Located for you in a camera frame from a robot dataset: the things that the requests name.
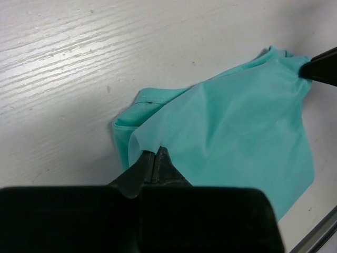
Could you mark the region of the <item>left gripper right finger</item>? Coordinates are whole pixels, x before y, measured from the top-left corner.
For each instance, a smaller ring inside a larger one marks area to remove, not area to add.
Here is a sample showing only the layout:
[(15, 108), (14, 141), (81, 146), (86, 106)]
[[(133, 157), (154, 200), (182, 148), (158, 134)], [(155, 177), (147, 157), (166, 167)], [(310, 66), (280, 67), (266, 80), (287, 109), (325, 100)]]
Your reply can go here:
[(273, 208), (252, 188), (194, 187), (166, 148), (139, 194), (140, 252), (284, 252)]

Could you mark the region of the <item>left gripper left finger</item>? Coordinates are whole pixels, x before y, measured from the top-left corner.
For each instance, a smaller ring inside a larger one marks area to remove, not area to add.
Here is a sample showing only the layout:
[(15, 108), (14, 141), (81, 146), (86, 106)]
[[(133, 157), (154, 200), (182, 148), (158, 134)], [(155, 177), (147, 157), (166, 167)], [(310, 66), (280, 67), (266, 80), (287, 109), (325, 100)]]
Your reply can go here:
[(132, 241), (141, 186), (155, 160), (143, 152), (106, 186), (1, 190), (1, 252), (107, 252)]

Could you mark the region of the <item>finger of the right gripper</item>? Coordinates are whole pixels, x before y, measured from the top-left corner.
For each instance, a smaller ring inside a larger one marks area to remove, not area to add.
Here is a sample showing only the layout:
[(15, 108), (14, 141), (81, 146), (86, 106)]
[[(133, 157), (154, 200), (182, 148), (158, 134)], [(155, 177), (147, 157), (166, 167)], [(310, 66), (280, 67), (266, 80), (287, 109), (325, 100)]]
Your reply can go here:
[(336, 56), (312, 59), (300, 68), (300, 77), (336, 86)]
[(315, 60), (324, 58), (324, 57), (326, 57), (326, 56), (333, 55), (333, 54), (336, 53), (336, 51), (337, 51), (337, 47), (334, 47), (334, 48), (332, 48), (332, 49), (330, 49), (330, 50), (328, 50), (328, 51), (326, 51), (326, 52), (324, 52), (324, 53), (321, 53), (321, 54), (319, 54), (319, 55), (313, 57), (313, 58), (311, 59), (311, 61), (315, 61)]

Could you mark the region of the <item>teal t-shirt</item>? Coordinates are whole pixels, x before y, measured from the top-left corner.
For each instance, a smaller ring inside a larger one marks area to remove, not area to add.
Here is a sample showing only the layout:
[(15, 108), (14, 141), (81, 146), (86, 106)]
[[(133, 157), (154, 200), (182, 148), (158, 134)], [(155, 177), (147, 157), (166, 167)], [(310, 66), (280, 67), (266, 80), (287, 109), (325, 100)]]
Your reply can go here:
[(165, 147), (192, 185), (260, 189), (281, 219), (314, 180), (302, 121), (312, 83), (299, 77), (309, 61), (270, 47), (188, 89), (142, 89), (112, 124), (123, 168)]

